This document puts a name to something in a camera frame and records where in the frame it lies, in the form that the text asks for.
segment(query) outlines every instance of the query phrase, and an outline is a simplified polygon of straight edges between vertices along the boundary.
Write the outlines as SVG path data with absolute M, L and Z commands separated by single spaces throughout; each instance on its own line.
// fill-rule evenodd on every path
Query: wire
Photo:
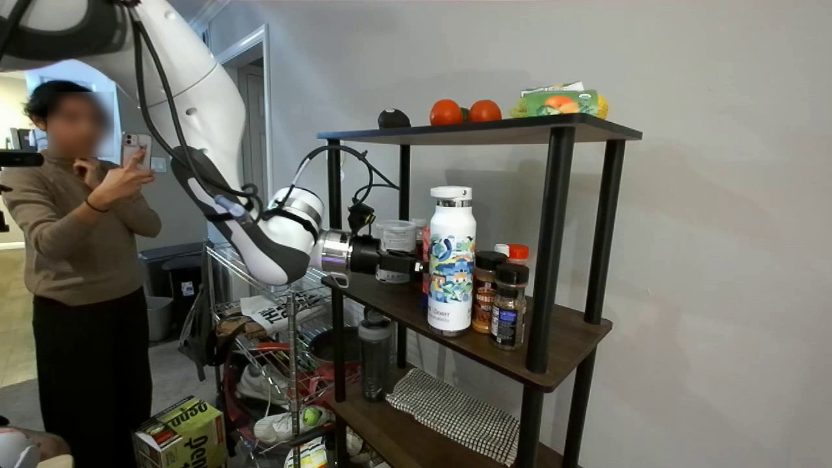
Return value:
M 319 154 L 324 154 L 324 150 L 343 150 L 343 154 L 358 158 L 358 160 L 366 165 L 366 184 L 362 184 L 362 186 L 354 191 L 354 203 L 358 201 L 357 194 L 358 194 L 362 189 L 366 189 L 363 197 L 362 197 L 362 203 L 370 197 L 373 186 L 392 186 L 392 189 L 397 189 L 397 184 L 395 184 L 392 178 L 388 178 L 373 160 L 366 160 L 366 150 L 357 150 L 357 149 L 352 149 L 352 145 L 317 145 L 317 149 L 311 149 L 311 150 L 296 164 L 296 172 L 295 172 L 295 176 L 292 176 L 292 184 L 289 184 L 289 189 L 287 189 L 287 194 L 283 194 L 283 201 L 280 201 L 279 204 L 283 204 L 283 203 L 289 201 L 289 194 L 295 191 L 301 172 L 305 172 Z
M 187 137 L 184 137 L 184 130 L 181 130 L 181 119 L 180 119 L 180 112 L 176 112 L 176 100 L 175 100 L 175 90 L 171 90 L 171 82 L 166 78 L 166 71 L 162 68 L 162 58 L 150 41 L 150 34 L 148 28 L 144 25 L 144 21 L 137 19 L 135 7 L 127 7 L 131 11 L 131 24 L 132 24 L 132 37 L 135 37 L 135 78 L 137 78 L 137 100 L 141 100 L 141 112 L 144 112 L 144 119 L 150 130 L 150 134 L 159 139 L 159 145 L 175 158 L 175 149 L 168 139 L 163 139 L 163 134 L 159 133 L 154 116 L 150 116 L 150 103 L 148 103 L 148 93 L 145 93 L 145 68 L 144 68 L 144 46 L 148 46 L 150 52 L 150 60 L 154 60 L 154 68 L 155 68 L 155 74 L 162 81 L 162 89 L 163 89 L 163 98 L 166 98 L 166 106 L 171 112 L 171 123 L 175 123 L 175 133 L 176 133 L 176 139 L 180 139 L 180 149 L 184 154 L 180 154 L 180 158 L 184 158 L 184 164 L 189 165 L 189 175 L 206 184 L 206 186 L 217 186 L 226 194 L 237 194 L 237 197 L 244 197 L 244 207 L 258 214 L 258 219 L 262 215 L 262 201 L 258 197 L 258 186 L 254 184 L 241 184 L 241 189 L 232 189 L 226 184 L 217 184 L 210 178 L 202 178 L 202 172 L 197 172 L 193 155 L 187 150 L 193 150 L 187 145 Z

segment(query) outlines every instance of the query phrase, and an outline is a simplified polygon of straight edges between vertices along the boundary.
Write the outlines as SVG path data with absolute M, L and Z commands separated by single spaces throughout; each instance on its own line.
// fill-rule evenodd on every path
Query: blue label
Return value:
M 470 302 L 473 295 L 473 237 L 432 238 L 432 298 Z

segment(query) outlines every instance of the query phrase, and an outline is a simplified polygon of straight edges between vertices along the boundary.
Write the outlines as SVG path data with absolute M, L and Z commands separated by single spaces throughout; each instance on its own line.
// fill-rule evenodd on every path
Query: black metal shelving unit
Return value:
M 448 338 L 435 332 L 425 312 L 415 308 L 415 298 L 406 286 L 382 286 L 370 276 L 352 276 L 349 286 L 334 289 L 334 329 L 336 329 L 336 397 L 334 410 L 340 415 L 339 428 L 339 459 L 345 459 L 343 424 L 354 427 L 370 444 L 380 450 L 382 457 L 395 468 L 418 464 L 496 464 L 488 457 L 469 453 L 465 448 L 418 427 L 409 415 L 392 410 L 388 402 L 366 402 L 352 397 L 345 388 L 343 360 L 343 295 L 352 295 L 373 308 L 384 312 L 397 320 L 401 334 L 401 364 L 406 364 L 406 329 L 422 332 L 448 349 L 454 349 L 483 366 L 492 366 L 523 384 L 523 414 L 519 414 L 519 440 L 517 459 L 519 468 L 536 464 L 564 464 L 574 468 L 579 457 L 582 427 L 590 399 L 595 346 L 610 329 L 603 320 L 603 294 L 608 255 L 614 238 L 623 145 L 626 139 L 639 139 L 642 133 L 597 119 L 590 113 L 556 113 L 556 116 L 525 116 L 503 119 L 488 124 L 460 124 L 460 128 L 395 128 L 395 130 L 345 130 L 345 133 L 319 133 L 334 149 L 327 154 L 327 186 L 331 186 L 331 225 L 340 229 L 340 143 L 388 143 L 401 145 L 401 201 L 397 215 L 409 219 L 412 203 L 412 149 L 414 145 L 547 145 L 547 172 L 544 172 L 544 204 L 539 225 L 539 255 L 536 255 L 536 282 L 531 298 L 531 327 L 527 346 L 508 354 L 496 349 L 483 334 L 465 332 L 460 338 Z M 573 149 L 577 143 L 603 143 L 603 175 L 597 186 L 597 215 L 595 238 L 588 276 L 588 302 L 582 312 L 553 307 L 560 256 L 564 238 L 564 214 L 573 176 Z M 539 444 L 544 392 L 551 392 L 562 380 L 574 375 L 574 392 L 570 407 L 570 428 L 564 453 L 553 453 Z

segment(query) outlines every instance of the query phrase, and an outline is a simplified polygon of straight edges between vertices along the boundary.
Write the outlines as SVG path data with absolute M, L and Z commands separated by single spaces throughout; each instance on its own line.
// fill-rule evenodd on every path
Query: bottle label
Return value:
M 519 314 L 517 308 L 493 308 L 493 320 L 496 320 L 496 342 L 503 346 L 517 346 L 519 340 Z
M 432 302 L 454 305 L 473 295 L 473 237 L 432 237 Z

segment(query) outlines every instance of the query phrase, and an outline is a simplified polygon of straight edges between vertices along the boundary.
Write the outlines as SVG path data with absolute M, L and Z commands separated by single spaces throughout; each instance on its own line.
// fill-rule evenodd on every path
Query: beige sweater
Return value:
M 72 214 L 88 194 L 67 160 L 5 168 L 0 184 L 9 214 L 27 237 L 27 289 L 63 305 L 96 305 L 144 286 L 135 234 L 155 237 L 155 211 L 135 197 L 96 223 Z

